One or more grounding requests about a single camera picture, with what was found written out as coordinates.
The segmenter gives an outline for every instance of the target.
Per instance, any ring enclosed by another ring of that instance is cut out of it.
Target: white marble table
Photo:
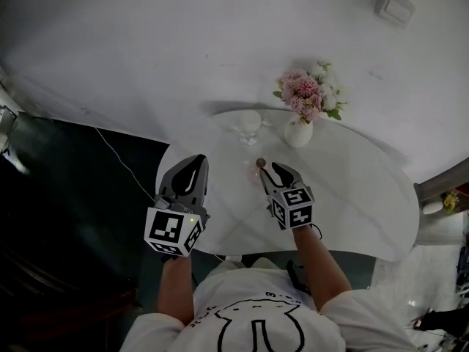
[[[291,231],[281,231],[266,210],[255,160],[277,161],[302,174],[316,199],[314,223],[330,250],[395,261],[411,250],[418,230],[418,200],[406,174],[368,139],[331,121],[314,123],[311,141],[294,149],[283,140],[289,111],[259,110],[269,121],[259,141],[246,146],[233,127],[242,111],[218,114],[204,139],[171,144],[158,169],[164,172],[193,154],[209,160],[205,207],[212,216],[196,249],[222,255],[294,250]],[[277,180],[272,169],[274,180]]]

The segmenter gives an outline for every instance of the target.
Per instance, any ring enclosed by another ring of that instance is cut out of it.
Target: white wall
[[[0,0],[0,65],[29,109],[170,142],[236,102],[281,106],[273,80],[327,59],[343,123],[420,182],[469,156],[469,0]]]

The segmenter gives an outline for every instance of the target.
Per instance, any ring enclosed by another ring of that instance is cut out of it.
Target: flower pot
[[[291,147],[302,147],[313,136],[313,123],[306,124],[300,115],[293,116],[285,126],[284,137]]]

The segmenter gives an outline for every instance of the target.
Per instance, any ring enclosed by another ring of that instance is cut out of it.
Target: green leaf
[[[329,117],[332,117],[336,120],[342,120],[342,118],[339,115],[339,111],[336,109],[333,109],[332,111],[326,111],[326,114],[328,114]]]

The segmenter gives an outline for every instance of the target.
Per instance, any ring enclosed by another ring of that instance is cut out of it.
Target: forearm
[[[352,288],[344,272],[309,226],[292,231],[311,295],[316,308],[321,310],[329,300]]]
[[[185,325],[193,320],[190,257],[178,257],[164,264],[156,311],[176,318]]]

